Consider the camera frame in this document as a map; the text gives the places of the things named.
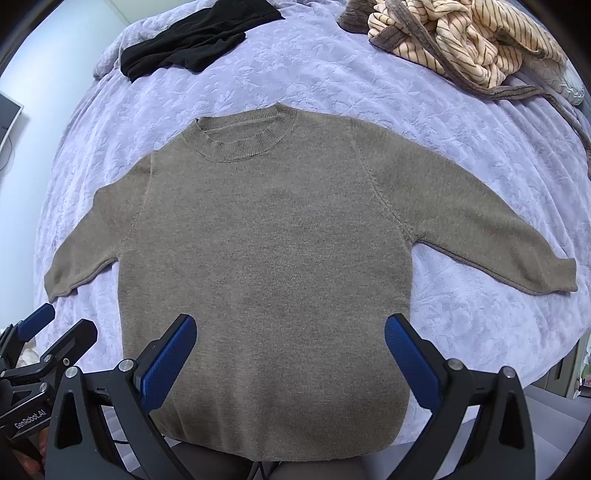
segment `metal screw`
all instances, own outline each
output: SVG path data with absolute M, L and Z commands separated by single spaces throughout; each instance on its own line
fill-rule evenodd
M 503 367 L 502 372 L 503 375 L 505 375 L 507 378 L 515 378 L 515 376 L 517 375 L 515 370 L 513 370 L 511 367 Z
M 78 373 L 78 367 L 70 367 L 68 370 L 66 370 L 66 377 L 68 378 L 72 378 L 75 377 Z
M 459 372 L 462 368 L 464 368 L 464 364 L 458 360 L 457 358 L 450 358 L 447 361 L 447 364 L 449 366 L 449 368 L 451 368 L 452 370 L 455 370 L 456 372 Z
M 133 367 L 134 367 L 133 360 L 126 359 L 126 360 L 122 360 L 121 362 L 119 362 L 119 370 L 121 370 L 122 372 L 128 372 Z

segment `monitor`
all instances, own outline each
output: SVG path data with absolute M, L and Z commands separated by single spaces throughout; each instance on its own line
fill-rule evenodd
M 0 93 L 0 152 L 6 144 L 8 134 L 21 111 L 22 105 Z M 0 168 L 3 168 L 5 163 L 0 158 Z

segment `bed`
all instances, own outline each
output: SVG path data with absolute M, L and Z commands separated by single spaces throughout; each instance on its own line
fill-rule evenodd
M 123 176 L 203 115 L 227 115 L 276 101 L 380 124 L 445 155 L 500 195 L 551 244 L 577 261 L 576 293 L 530 296 L 427 247 L 413 248 L 411 323 L 446 357 L 469 368 L 512 365 L 523 385 L 565 356 L 591 326 L 591 182 L 577 135 L 544 99 L 485 102 L 426 68 L 341 30 L 345 0 L 272 1 L 284 21 L 262 25 L 201 74 L 172 67 L 131 83 L 121 51 L 209 6 L 198 0 L 127 27 L 96 63 L 95 81 L 61 139 L 41 213 L 34 260 L 35 302 L 53 254 L 89 210 L 95 191 Z M 505 84 L 535 84 L 518 72 Z M 587 119 L 560 99 L 591 135 Z M 122 359 L 118 266 L 56 301 L 40 351 L 80 318 L 98 326 L 84 371 Z M 170 311 L 172 321 L 177 313 Z M 476 412 L 471 410 L 469 420 Z M 430 413 L 411 396 L 395 444 L 413 441 Z

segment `brown sweater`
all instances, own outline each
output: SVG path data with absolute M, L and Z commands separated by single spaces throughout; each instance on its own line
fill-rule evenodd
M 396 437 L 408 386 L 384 320 L 409 315 L 422 242 L 531 294 L 576 264 L 453 162 L 376 125 L 281 104 L 202 118 L 100 189 L 46 275 L 50 301 L 119 261 L 126 356 L 178 313 L 197 345 L 152 413 L 178 440 L 325 460 Z

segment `black cloth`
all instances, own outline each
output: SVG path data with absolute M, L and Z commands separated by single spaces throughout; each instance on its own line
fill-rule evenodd
M 265 0 L 218 0 L 154 38 L 126 48 L 121 72 L 132 82 L 171 65 L 202 72 L 243 42 L 246 30 L 280 19 L 279 11 Z

